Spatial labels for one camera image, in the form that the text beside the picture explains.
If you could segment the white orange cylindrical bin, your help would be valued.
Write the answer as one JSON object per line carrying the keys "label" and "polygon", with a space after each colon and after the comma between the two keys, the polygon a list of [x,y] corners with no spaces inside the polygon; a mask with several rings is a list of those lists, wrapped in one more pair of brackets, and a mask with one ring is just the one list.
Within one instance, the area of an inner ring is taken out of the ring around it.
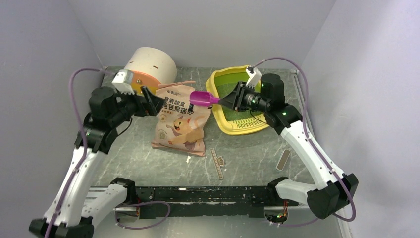
{"label": "white orange cylindrical bin", "polygon": [[172,57],[151,47],[138,48],[124,68],[133,73],[130,85],[139,95],[142,94],[142,86],[154,94],[161,84],[171,84],[177,76]]}

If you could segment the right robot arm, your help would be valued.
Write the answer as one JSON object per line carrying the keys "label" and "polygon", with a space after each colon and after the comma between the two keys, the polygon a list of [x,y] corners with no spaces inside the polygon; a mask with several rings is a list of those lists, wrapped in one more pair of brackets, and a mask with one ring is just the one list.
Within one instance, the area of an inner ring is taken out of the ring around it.
{"label": "right robot arm", "polygon": [[354,203],[357,177],[344,173],[319,147],[302,114],[286,102],[279,75],[264,74],[260,82],[259,92],[238,82],[218,104],[237,112],[262,112],[266,123],[295,150],[314,181],[308,184],[277,178],[268,185],[268,201],[272,205],[280,205],[284,200],[308,205],[319,219],[336,216],[338,210]]}

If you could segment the pink cat litter bag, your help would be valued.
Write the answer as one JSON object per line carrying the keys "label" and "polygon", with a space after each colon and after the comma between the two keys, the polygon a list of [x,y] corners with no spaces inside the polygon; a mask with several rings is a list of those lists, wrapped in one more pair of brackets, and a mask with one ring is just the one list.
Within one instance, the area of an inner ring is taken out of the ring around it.
{"label": "pink cat litter bag", "polygon": [[173,148],[197,156],[204,156],[204,126],[211,114],[208,107],[190,103],[190,95],[195,92],[191,85],[195,81],[161,84],[156,96],[165,99],[165,104],[157,115],[158,122],[151,146]]}

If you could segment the magenta plastic scoop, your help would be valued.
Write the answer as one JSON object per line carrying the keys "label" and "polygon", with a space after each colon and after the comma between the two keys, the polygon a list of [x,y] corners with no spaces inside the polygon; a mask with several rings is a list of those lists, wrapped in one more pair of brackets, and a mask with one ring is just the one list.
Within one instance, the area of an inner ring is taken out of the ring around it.
{"label": "magenta plastic scoop", "polygon": [[214,104],[218,104],[220,98],[215,97],[210,92],[194,91],[190,94],[189,100],[195,106],[211,107]]}

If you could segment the torn bag top strip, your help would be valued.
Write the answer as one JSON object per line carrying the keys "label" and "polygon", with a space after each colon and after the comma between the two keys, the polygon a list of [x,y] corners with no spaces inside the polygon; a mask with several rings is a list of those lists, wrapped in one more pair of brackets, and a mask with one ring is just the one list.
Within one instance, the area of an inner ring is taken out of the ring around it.
{"label": "torn bag top strip", "polygon": [[210,148],[210,153],[216,168],[218,179],[223,180],[224,175],[221,168],[225,166],[225,161],[222,156],[217,156],[214,148]]}

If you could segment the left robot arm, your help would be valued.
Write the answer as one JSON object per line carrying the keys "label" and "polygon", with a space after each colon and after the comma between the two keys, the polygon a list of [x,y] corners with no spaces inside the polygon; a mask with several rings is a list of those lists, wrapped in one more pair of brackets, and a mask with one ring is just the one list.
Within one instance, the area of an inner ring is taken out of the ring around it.
{"label": "left robot arm", "polygon": [[138,202],[135,183],[116,178],[92,202],[86,203],[94,172],[118,137],[117,128],[132,117],[156,116],[165,100],[141,87],[142,95],[111,87],[91,93],[90,112],[82,121],[65,180],[42,218],[33,219],[29,232],[39,238],[91,238],[98,224],[117,206]]}

